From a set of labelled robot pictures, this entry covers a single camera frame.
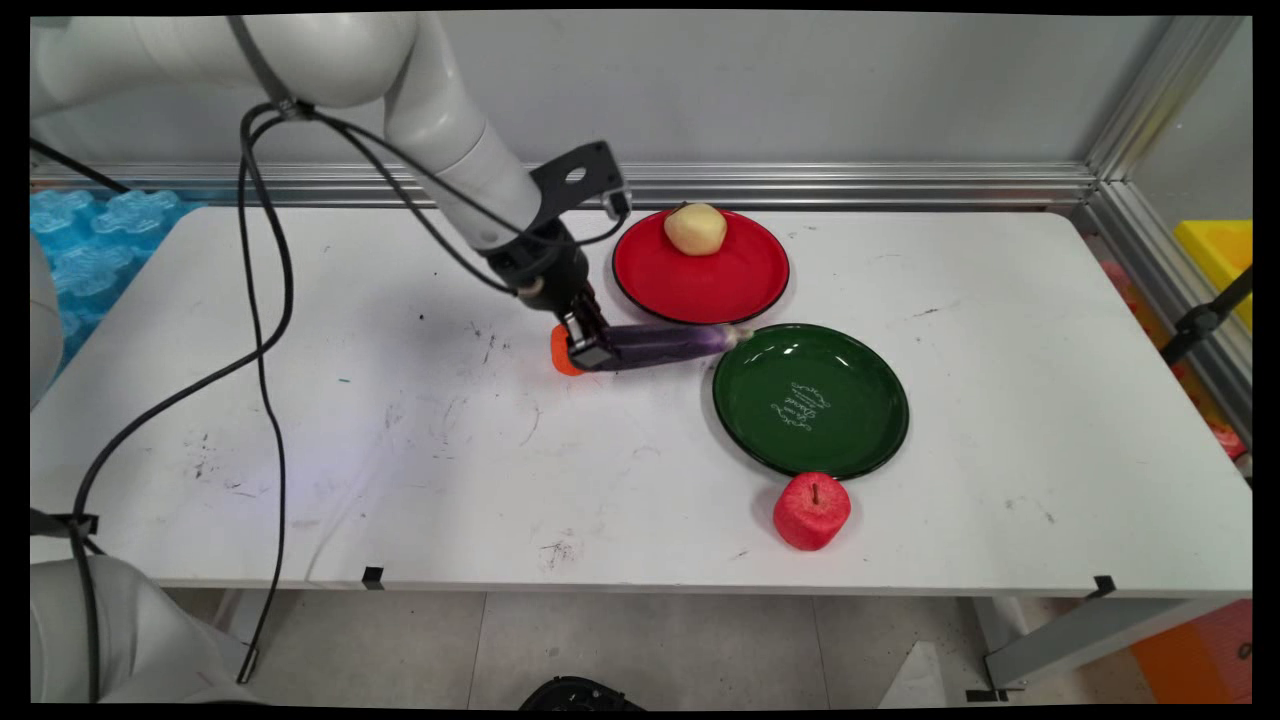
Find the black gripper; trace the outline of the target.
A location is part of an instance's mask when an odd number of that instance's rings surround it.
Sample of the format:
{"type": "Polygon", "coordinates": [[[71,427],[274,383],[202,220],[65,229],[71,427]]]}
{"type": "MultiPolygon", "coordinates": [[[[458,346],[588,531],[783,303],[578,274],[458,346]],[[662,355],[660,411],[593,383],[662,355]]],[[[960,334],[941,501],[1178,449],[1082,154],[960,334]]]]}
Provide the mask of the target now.
{"type": "Polygon", "coordinates": [[[605,337],[611,325],[588,290],[588,258],[563,222],[488,252],[486,263],[527,307],[562,319],[562,372],[594,372],[613,357],[605,337]]]}

